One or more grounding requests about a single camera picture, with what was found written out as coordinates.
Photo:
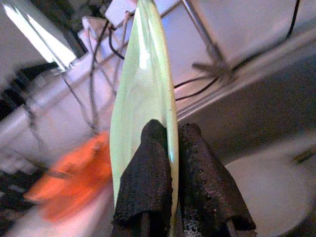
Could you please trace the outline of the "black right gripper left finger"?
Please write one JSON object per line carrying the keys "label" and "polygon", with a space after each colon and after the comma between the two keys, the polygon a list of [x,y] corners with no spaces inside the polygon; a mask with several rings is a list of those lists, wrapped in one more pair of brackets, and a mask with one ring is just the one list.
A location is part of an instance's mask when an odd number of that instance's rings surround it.
{"label": "black right gripper left finger", "polygon": [[166,237],[170,230],[172,178],[166,128],[156,119],[120,178],[113,237]]}

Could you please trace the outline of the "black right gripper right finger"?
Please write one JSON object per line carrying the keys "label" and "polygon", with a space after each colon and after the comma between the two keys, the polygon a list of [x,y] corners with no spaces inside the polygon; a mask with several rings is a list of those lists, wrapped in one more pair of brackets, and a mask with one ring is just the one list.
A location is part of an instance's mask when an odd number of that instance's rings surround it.
{"label": "black right gripper right finger", "polygon": [[254,237],[256,225],[237,184],[199,126],[179,126],[179,199],[186,237]]}

